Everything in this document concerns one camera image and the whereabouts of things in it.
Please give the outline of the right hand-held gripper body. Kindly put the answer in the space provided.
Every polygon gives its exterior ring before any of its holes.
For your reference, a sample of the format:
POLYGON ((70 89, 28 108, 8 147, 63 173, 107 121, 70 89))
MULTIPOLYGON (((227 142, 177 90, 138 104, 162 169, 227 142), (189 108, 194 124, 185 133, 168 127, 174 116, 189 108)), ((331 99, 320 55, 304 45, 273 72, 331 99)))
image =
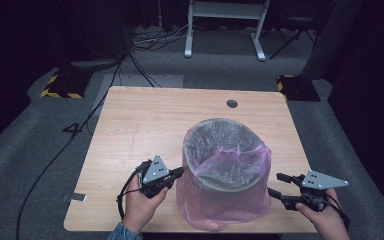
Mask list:
POLYGON ((314 211, 326 207, 328 189, 347 187, 347 180, 309 170, 306 175, 293 176, 292 182, 300 188, 302 203, 314 211))

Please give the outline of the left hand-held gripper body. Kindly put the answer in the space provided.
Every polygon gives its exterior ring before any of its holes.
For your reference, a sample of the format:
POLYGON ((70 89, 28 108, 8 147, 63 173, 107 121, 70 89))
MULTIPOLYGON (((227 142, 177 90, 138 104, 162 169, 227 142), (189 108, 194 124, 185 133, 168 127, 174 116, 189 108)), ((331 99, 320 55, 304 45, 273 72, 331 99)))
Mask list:
POLYGON ((162 158, 156 155, 153 160, 145 163, 145 167, 139 173, 140 192, 151 199, 163 190, 164 180, 173 179, 170 170, 166 167, 162 158))

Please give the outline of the person's left hand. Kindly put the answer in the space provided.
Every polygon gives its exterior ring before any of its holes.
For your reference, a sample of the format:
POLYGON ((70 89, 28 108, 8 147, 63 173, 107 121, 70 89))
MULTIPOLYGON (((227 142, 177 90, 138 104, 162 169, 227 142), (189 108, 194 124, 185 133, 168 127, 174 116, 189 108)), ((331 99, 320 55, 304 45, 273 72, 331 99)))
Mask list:
POLYGON ((157 207, 164 201, 168 192, 167 188, 149 199, 139 191, 138 176, 135 175, 127 188, 125 195, 125 216, 122 223, 130 231, 139 235, 141 230, 153 218, 157 207))

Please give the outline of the person's right hand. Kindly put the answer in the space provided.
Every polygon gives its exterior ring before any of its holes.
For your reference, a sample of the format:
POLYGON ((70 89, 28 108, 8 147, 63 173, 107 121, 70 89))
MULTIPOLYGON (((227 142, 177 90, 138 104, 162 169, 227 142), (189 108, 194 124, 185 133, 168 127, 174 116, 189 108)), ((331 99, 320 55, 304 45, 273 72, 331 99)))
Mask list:
POLYGON ((340 214, 331 206, 316 212, 302 203, 296 209, 306 217, 324 240, 351 240, 340 214))

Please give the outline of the person's left denim sleeve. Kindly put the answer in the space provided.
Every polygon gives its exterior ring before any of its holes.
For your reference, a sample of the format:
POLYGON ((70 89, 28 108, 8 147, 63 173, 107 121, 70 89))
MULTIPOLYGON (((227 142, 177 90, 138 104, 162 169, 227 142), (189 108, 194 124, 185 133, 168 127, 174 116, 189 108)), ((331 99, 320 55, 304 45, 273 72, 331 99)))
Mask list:
POLYGON ((141 233, 134 233, 119 222, 106 240, 143 240, 143 236, 141 233))

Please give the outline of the grey tape strip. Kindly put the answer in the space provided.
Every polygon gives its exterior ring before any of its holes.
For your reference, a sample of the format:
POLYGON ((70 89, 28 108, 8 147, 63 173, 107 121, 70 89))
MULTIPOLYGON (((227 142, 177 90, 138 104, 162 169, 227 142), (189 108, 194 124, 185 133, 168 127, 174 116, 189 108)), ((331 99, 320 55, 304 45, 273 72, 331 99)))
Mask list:
POLYGON ((87 198, 86 194, 81 193, 66 193, 63 195, 62 200, 65 202, 71 202, 71 201, 85 201, 87 198))

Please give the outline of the black yellow striped stand base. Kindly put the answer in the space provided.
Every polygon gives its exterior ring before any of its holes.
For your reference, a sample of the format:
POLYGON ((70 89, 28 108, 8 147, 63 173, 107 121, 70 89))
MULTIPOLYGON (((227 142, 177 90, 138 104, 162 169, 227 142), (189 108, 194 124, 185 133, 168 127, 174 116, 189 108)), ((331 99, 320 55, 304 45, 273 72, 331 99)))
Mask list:
POLYGON ((74 73, 56 71, 48 80, 41 97, 82 99, 85 97, 92 75, 92 72, 86 71, 74 73))
POLYGON ((311 80, 301 75, 280 75, 276 79, 277 87, 287 101, 319 102, 320 97, 311 80))

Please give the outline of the grey flat stand base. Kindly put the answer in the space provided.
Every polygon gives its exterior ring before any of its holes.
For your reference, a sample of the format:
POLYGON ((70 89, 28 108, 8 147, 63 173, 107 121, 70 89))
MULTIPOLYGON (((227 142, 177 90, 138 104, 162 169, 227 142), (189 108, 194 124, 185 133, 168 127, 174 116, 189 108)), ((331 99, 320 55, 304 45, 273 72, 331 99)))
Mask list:
POLYGON ((102 58, 93 61, 77 61, 72 62, 71 66, 79 72, 96 72, 110 69, 122 63, 123 57, 118 58, 102 58))

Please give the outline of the black tripod stand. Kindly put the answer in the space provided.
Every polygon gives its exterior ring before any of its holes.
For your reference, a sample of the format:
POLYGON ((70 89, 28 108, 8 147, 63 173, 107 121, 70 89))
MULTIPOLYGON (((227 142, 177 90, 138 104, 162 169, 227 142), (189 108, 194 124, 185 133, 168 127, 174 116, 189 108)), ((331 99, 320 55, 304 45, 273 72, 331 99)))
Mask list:
POLYGON ((303 33, 307 35, 312 44, 317 42, 318 36, 311 35, 312 32, 317 30, 317 22, 315 19, 283 18, 282 23, 283 29, 293 32, 294 35, 290 39, 286 40, 284 44, 269 57, 270 60, 283 51, 292 41, 298 40, 303 33))

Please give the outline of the grey curtain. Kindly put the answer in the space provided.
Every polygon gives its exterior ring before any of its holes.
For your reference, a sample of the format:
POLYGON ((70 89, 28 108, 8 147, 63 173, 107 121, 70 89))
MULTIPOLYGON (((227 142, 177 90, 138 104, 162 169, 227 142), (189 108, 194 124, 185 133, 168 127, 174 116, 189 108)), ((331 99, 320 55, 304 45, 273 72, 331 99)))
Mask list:
POLYGON ((318 80, 327 72, 336 56, 363 0, 337 0, 332 13, 301 71, 306 80, 318 80))

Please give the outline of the white metal table frame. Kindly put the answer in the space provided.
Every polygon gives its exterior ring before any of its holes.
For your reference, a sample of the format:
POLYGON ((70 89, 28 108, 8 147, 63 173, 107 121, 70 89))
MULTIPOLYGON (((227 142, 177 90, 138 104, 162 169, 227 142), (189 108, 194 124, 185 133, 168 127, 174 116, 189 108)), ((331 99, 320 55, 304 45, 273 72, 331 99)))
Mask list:
POLYGON ((256 51, 257 58, 265 61, 266 56, 259 41, 263 24, 267 15, 271 0, 263 0, 259 4, 251 3, 227 3, 227 2, 203 2, 200 0, 189 0, 188 7, 188 26, 185 41, 184 56, 192 56, 193 46, 193 21, 195 18, 224 18, 224 19, 242 19, 257 20, 256 31, 251 33, 251 40, 256 51))

